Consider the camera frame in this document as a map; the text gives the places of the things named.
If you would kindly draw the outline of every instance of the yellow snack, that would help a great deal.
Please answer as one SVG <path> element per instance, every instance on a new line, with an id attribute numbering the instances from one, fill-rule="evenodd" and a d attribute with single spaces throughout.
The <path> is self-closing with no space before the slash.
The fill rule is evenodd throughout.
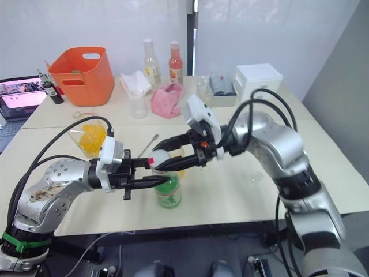
<path id="1" fill-rule="evenodd" d="M 185 175 L 185 170 L 181 170 L 178 172 L 179 178 L 182 179 L 183 176 Z"/>
<path id="2" fill-rule="evenodd" d="M 84 134 L 81 136 L 78 144 L 86 153 L 97 155 L 107 135 L 104 126 L 84 124 L 83 131 Z"/>

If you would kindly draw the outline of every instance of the bottle cap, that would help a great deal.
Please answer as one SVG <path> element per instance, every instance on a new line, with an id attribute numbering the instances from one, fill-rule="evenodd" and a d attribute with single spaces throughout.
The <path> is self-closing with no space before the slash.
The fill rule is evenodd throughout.
<path id="1" fill-rule="evenodd" d="M 154 43 L 152 42 L 152 39 L 144 39 L 144 48 L 146 51 L 152 50 L 154 48 Z"/>
<path id="2" fill-rule="evenodd" d="M 53 86 L 52 82 L 46 80 L 44 82 L 41 83 L 43 88 L 51 88 Z"/>
<path id="3" fill-rule="evenodd" d="M 179 49 L 179 42 L 177 42 L 176 40 L 171 41 L 171 48 Z"/>
<path id="4" fill-rule="evenodd" d="M 171 155 L 165 150 L 154 150 L 148 157 L 149 165 L 152 169 L 155 169 L 158 165 L 170 159 Z"/>

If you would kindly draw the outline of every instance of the white box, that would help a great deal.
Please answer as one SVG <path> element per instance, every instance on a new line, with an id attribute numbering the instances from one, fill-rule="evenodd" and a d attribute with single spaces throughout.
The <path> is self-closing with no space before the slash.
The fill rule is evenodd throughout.
<path id="1" fill-rule="evenodd" d="M 233 86 L 236 93 L 240 95 L 241 101 L 245 101 L 250 98 L 252 91 L 257 88 L 267 88 L 277 92 L 282 80 L 283 75 L 268 63 L 238 65 Z M 268 93 L 258 92 L 255 98 L 270 99 L 273 97 Z"/>

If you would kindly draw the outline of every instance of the green strap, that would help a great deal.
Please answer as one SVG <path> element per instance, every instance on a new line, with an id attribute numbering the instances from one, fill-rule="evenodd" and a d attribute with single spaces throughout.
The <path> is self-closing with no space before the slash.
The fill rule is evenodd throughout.
<path id="1" fill-rule="evenodd" d="M 37 242 L 27 242 L 27 241 L 19 241 L 17 238 L 12 237 L 7 232 L 2 234 L 2 238 L 5 239 L 7 242 L 16 246 L 16 251 L 23 253 L 24 249 L 26 248 L 36 248 L 45 245 L 49 245 L 51 243 L 51 239 L 46 241 L 37 241 Z"/>

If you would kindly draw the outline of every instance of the green bottle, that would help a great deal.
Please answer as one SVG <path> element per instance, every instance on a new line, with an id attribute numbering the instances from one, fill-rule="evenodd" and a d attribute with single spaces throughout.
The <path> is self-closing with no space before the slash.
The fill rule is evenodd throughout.
<path id="1" fill-rule="evenodd" d="M 162 172 L 154 168 L 165 160 L 170 159 L 170 154 L 165 150 L 155 150 L 149 155 L 149 164 L 156 175 L 169 176 L 171 179 L 154 188 L 157 196 L 157 202 L 164 208 L 173 209 L 180 203 L 181 192 L 179 176 L 176 172 Z"/>

